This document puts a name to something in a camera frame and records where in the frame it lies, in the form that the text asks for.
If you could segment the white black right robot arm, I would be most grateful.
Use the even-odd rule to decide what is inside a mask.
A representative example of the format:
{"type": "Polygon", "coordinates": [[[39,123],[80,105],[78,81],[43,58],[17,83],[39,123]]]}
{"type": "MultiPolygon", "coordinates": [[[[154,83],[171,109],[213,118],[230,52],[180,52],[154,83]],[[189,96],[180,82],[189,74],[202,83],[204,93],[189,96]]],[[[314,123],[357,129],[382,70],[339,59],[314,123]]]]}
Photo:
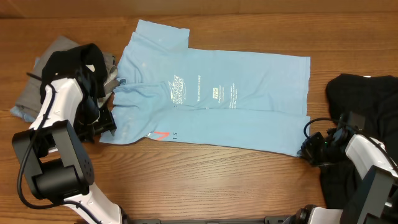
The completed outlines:
{"type": "Polygon", "coordinates": [[[307,205],[286,224],[309,223],[397,223],[397,164],[384,144],[364,132],[365,118],[342,114],[337,127],[307,136],[298,155],[312,166],[334,165],[350,160],[362,183],[342,209],[307,205]]]}

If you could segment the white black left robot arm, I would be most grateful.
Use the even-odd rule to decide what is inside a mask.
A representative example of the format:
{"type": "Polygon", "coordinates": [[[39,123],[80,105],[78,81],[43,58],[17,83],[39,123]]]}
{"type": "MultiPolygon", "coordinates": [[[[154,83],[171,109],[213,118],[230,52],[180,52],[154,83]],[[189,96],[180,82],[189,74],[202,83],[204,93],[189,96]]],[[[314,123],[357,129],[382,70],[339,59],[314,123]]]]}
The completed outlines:
{"type": "Polygon", "coordinates": [[[91,159],[83,142],[116,124],[109,109],[98,107],[103,82],[93,72],[54,74],[39,78],[45,99],[28,130],[16,133],[12,146],[20,168],[17,193],[29,208],[65,206],[87,223],[129,223],[130,218],[95,184],[91,159]]]}

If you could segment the light blue printed t-shirt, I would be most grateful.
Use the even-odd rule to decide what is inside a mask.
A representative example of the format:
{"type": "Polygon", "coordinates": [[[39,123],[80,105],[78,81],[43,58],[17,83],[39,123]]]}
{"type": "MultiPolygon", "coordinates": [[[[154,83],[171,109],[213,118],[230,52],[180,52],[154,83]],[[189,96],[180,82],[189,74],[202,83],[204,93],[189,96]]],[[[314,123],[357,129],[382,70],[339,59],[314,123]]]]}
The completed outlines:
{"type": "Polygon", "coordinates": [[[190,32],[139,21],[118,63],[114,133],[296,156],[304,141],[309,57],[192,49],[190,32]]]}

